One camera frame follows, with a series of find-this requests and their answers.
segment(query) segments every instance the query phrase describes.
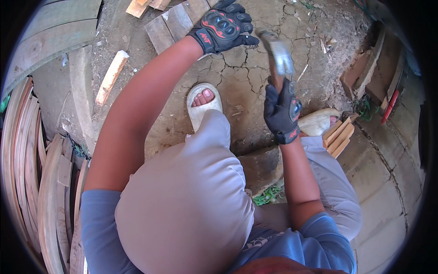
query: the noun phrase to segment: white slide sandal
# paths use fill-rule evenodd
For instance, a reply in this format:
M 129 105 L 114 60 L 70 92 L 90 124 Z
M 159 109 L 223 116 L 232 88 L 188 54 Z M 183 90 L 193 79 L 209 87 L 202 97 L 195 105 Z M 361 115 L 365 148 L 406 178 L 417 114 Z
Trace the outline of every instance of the white slide sandal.
M 204 89 L 209 89 L 213 92 L 215 98 L 205 105 L 192 107 L 192 103 L 194 98 L 198 95 L 198 93 L 202 93 Z M 222 101 L 220 100 L 220 95 L 218 90 L 212 85 L 208 83 L 202 83 L 194 86 L 187 95 L 187 111 L 189 112 L 190 121 L 192 122 L 192 126 L 194 132 L 198 131 L 199 126 L 201 125 L 202 119 L 204 118 L 204 113 L 208 110 L 219 110 L 222 111 Z
M 330 116 L 335 116 L 336 119 L 339 119 L 339 111 L 334 108 L 315 111 L 303 118 L 299 118 L 298 126 L 307 136 L 319 136 L 330 127 Z

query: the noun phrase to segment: short sleeve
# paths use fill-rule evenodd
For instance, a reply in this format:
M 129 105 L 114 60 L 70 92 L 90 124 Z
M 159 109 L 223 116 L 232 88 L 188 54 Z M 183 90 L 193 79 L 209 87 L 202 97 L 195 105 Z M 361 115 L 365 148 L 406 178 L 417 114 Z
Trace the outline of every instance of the short sleeve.
M 82 194 L 81 239 L 90 273 L 141 273 L 119 240 L 114 212 L 119 191 L 93 189 Z
M 312 216 L 299 231 L 302 240 L 304 260 L 309 267 L 328 268 L 355 273 L 356 260 L 350 242 L 342 236 L 335 221 L 325 212 Z

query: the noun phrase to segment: hammer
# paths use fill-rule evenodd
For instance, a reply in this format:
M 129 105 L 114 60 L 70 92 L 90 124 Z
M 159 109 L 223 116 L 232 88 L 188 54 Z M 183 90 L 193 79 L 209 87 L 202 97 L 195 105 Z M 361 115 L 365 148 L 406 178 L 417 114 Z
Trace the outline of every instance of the hammer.
M 271 71 L 272 85 L 280 94 L 283 89 L 283 80 L 286 73 L 292 76 L 293 64 L 290 52 L 285 43 L 280 40 L 278 35 L 260 27 L 256 28 L 255 34 L 260 38 L 268 52 L 269 70 Z

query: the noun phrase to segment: light gray pants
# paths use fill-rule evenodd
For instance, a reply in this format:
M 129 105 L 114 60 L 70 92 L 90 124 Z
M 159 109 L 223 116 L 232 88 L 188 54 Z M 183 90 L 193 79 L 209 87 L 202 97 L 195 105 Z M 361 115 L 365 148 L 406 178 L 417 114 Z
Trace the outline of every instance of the light gray pants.
M 302 142 L 327 212 L 341 233 L 354 237 L 361 211 L 353 188 L 337 161 L 317 146 L 318 137 Z M 120 195 L 115 219 L 128 258 L 144 273 L 222 273 L 254 224 L 287 227 L 281 205 L 254 213 L 245 183 L 242 165 L 230 152 L 227 118 L 208 110 L 195 134 L 147 159 Z M 266 214 L 271 210 L 278 219 Z

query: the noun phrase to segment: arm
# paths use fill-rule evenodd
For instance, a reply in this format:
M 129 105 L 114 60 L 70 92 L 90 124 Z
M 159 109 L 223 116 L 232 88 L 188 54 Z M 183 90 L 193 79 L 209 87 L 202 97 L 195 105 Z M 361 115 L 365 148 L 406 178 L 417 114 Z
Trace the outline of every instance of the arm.
M 84 191 L 122 191 L 145 162 L 146 136 L 173 88 L 203 54 L 186 36 L 152 59 L 125 86 L 102 126 Z
M 298 230 L 310 217 L 324 212 L 324 206 L 300 138 L 297 137 L 287 145 L 280 145 L 280 149 L 290 222 L 293 229 Z

